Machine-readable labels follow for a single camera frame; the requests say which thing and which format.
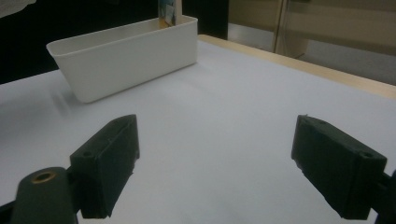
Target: white tabletop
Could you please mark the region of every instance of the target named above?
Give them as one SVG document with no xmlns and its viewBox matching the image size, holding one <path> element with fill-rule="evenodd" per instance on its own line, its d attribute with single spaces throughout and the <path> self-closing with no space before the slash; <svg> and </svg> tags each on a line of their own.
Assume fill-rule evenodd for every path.
<svg viewBox="0 0 396 224">
<path fill-rule="evenodd" d="M 141 158 L 112 218 L 80 223 L 374 223 L 341 219 L 290 158 L 298 115 L 396 169 L 396 101 L 200 41 L 198 62 L 92 104 L 54 71 L 0 86 L 0 204 L 19 181 L 136 114 Z"/>
</svg>

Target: white plastic bin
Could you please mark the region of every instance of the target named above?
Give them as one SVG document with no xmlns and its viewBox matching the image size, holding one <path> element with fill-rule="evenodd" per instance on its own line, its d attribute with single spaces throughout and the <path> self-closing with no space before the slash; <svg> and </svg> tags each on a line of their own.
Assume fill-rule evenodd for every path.
<svg viewBox="0 0 396 224">
<path fill-rule="evenodd" d="M 73 93 L 89 103 L 197 60 L 197 19 L 160 29 L 158 19 L 47 45 Z"/>
</svg>

